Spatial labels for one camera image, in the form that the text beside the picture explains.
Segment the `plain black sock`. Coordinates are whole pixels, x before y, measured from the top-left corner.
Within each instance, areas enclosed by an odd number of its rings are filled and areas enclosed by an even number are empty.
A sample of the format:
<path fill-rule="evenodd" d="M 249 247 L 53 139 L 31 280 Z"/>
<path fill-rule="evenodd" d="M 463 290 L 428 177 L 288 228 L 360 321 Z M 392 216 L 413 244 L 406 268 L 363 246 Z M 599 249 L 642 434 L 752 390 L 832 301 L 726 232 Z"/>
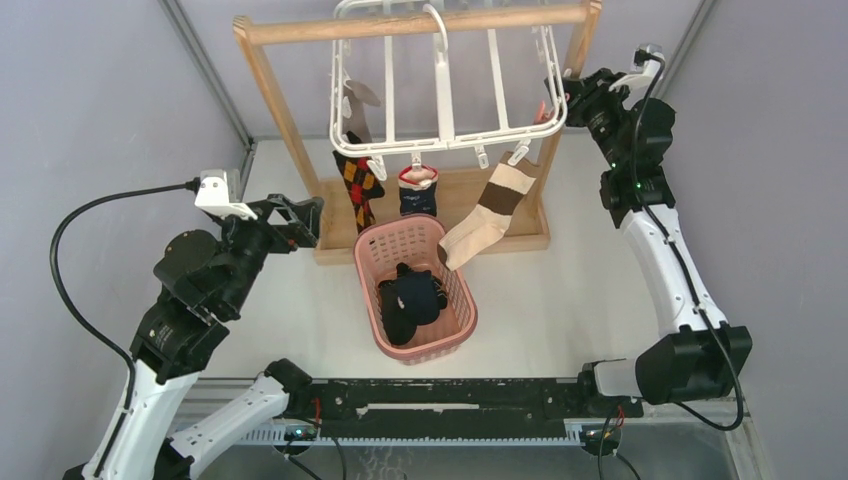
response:
<path fill-rule="evenodd" d="M 402 346 L 412 340 L 418 325 L 399 306 L 394 281 L 384 281 L 378 286 L 381 320 L 389 342 L 394 346 Z"/>

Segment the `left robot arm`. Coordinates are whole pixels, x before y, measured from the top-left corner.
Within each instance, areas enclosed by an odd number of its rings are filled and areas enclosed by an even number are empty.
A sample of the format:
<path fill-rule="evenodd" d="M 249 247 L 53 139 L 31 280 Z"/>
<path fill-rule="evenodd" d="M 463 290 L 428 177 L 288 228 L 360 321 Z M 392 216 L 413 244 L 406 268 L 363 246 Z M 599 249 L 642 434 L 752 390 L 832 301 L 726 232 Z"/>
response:
<path fill-rule="evenodd" d="M 287 359 L 270 363 L 236 399 L 181 431 L 173 420 L 228 336 L 268 256 L 313 248 L 324 202 L 272 194 L 218 219 L 220 232 L 174 237 L 154 275 L 162 289 L 120 357 L 127 382 L 93 456 L 69 479 L 195 479 L 263 422 L 305 414 L 310 376 Z"/>

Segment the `navy dark sock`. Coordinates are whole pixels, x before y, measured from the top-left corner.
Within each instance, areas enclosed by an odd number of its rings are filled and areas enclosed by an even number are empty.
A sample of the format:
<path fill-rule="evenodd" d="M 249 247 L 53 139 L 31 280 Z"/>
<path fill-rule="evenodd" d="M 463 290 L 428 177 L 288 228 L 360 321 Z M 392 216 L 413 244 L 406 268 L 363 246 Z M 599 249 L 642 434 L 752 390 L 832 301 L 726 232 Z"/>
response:
<path fill-rule="evenodd" d="M 396 280 L 398 303 L 402 311 L 419 326 L 434 323 L 439 316 L 428 316 L 423 305 L 425 285 L 429 280 L 427 270 L 414 270 L 406 263 L 396 265 Z"/>

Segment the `white plastic clip hanger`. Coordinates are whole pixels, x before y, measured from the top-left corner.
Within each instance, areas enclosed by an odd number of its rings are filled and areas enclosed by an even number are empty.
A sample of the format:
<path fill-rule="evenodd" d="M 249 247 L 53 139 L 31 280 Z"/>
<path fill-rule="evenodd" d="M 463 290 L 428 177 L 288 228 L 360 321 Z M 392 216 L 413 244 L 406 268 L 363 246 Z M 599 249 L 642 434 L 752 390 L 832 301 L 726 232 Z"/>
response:
<path fill-rule="evenodd" d="M 396 138 L 396 107 L 394 79 L 394 50 L 393 33 L 384 38 L 384 86 L 385 97 L 382 106 L 385 112 L 385 139 L 363 143 L 354 137 L 350 141 L 342 133 L 342 95 L 345 80 L 351 79 L 345 70 L 345 58 L 349 55 L 351 37 L 343 37 L 333 41 L 333 66 L 331 70 L 333 88 L 330 100 L 329 139 L 332 145 L 347 156 L 368 156 L 369 167 L 381 181 L 387 179 L 384 157 L 386 155 L 408 154 L 411 156 L 413 167 L 420 166 L 420 155 L 424 152 L 446 151 L 472 148 L 482 169 L 489 167 L 485 147 L 494 144 L 514 142 L 516 153 L 510 158 L 515 163 L 520 153 L 529 150 L 533 140 L 549 137 L 560 132 L 567 113 L 566 100 L 552 100 L 555 109 L 554 117 L 541 125 L 513 126 L 509 116 L 503 86 L 503 71 L 500 62 L 500 51 L 497 43 L 497 27 L 486 30 L 488 55 L 490 59 L 491 76 L 494 88 L 494 100 L 498 127 L 494 130 L 458 134 L 455 130 L 455 111 L 453 104 L 453 89 L 450 77 L 449 38 L 451 28 L 446 24 L 447 16 L 434 4 L 422 6 L 425 17 L 435 22 L 437 31 L 433 34 L 433 62 L 435 73 L 435 101 L 437 114 L 437 135 L 432 138 L 399 140 Z M 540 63 L 546 69 L 546 77 L 556 79 L 562 77 L 563 71 L 558 63 L 556 44 L 552 26 L 531 25 L 531 31 L 538 36 L 536 48 Z"/>

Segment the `black striped sock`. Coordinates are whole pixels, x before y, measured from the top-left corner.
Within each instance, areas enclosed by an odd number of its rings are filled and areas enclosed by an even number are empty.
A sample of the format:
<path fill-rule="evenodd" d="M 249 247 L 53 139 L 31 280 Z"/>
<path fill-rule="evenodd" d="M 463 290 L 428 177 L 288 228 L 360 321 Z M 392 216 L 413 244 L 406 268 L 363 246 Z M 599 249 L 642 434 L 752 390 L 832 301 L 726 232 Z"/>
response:
<path fill-rule="evenodd" d="M 431 271 L 427 270 L 426 273 L 429 275 L 429 280 L 425 285 L 423 305 L 428 316 L 437 316 L 447 308 L 448 295 L 442 281 Z"/>

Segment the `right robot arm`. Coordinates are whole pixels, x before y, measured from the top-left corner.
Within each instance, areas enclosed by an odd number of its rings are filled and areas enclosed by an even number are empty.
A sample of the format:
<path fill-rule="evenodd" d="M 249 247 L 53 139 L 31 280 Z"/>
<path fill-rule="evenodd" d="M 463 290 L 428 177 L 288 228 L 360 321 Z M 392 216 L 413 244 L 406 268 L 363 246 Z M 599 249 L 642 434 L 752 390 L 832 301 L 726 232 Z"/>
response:
<path fill-rule="evenodd" d="M 565 124 L 587 129 L 609 165 L 601 201 L 637 258 L 659 338 L 635 357 L 584 366 L 578 402 L 592 416 L 605 415 L 624 396 L 661 405 L 733 394 L 753 346 L 749 330 L 731 325 L 716 305 L 683 238 L 662 168 L 676 112 L 655 98 L 626 107 L 630 89 L 616 84 L 623 77 L 600 69 L 564 80 Z"/>

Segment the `brown beige striped sock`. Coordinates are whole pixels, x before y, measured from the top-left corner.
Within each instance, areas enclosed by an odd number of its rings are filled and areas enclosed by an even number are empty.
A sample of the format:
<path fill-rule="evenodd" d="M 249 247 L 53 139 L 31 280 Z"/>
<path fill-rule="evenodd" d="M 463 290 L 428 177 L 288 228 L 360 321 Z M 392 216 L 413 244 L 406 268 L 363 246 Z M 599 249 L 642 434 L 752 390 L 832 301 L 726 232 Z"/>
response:
<path fill-rule="evenodd" d="M 540 172 L 541 166 L 527 157 L 515 164 L 501 160 L 471 212 L 440 239 L 437 251 L 442 264 L 455 271 L 499 242 Z"/>

